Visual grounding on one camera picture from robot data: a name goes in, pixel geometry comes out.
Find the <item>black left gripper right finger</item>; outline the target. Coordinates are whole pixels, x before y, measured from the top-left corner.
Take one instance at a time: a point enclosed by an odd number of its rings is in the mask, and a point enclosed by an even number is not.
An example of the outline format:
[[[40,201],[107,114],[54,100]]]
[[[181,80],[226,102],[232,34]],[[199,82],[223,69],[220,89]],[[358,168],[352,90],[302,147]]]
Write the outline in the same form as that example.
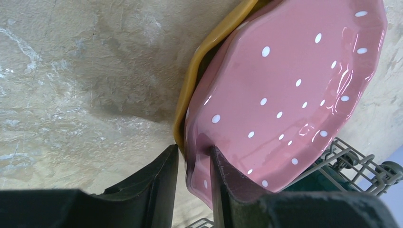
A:
[[[395,228],[378,198],[357,192],[273,193],[210,148],[213,221],[217,228]]]

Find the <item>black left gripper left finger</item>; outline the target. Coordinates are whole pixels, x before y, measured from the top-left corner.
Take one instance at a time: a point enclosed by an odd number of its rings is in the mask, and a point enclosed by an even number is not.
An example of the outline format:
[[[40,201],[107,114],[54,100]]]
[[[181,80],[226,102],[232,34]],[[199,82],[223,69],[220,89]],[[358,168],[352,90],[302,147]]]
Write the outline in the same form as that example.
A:
[[[178,174],[177,145],[102,194],[79,189],[3,190],[3,228],[169,228]]]

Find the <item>yellow plate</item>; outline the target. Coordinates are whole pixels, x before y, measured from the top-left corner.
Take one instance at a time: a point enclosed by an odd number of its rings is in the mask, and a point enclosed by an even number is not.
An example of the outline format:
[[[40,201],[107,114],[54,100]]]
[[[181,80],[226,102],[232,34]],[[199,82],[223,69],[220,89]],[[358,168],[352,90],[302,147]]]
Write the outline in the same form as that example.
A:
[[[210,32],[197,47],[184,76],[183,85],[178,98],[173,122],[173,137],[179,151],[186,159],[184,149],[184,122],[191,97],[206,71],[212,58],[217,53],[229,34],[245,19],[267,5],[269,0],[243,0]]]

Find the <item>pink dotted plate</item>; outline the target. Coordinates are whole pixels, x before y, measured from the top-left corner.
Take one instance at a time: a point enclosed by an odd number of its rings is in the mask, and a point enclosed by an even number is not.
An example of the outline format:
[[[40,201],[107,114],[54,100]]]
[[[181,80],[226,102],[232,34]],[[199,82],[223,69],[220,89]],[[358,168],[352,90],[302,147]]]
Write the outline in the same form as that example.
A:
[[[212,206],[211,146],[265,189],[289,185],[350,118],[386,27],[381,0],[275,0],[242,22],[187,108],[188,190]]]

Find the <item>dark green mug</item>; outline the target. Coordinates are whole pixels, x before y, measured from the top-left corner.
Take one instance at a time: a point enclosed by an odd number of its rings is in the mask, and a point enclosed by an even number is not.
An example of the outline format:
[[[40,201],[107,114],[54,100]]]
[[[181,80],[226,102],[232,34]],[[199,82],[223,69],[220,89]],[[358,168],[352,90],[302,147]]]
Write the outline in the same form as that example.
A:
[[[357,191],[342,176],[329,166],[323,166],[323,171],[333,178],[347,191]],[[300,181],[285,188],[284,191],[341,191],[330,179],[320,171],[314,171]]]

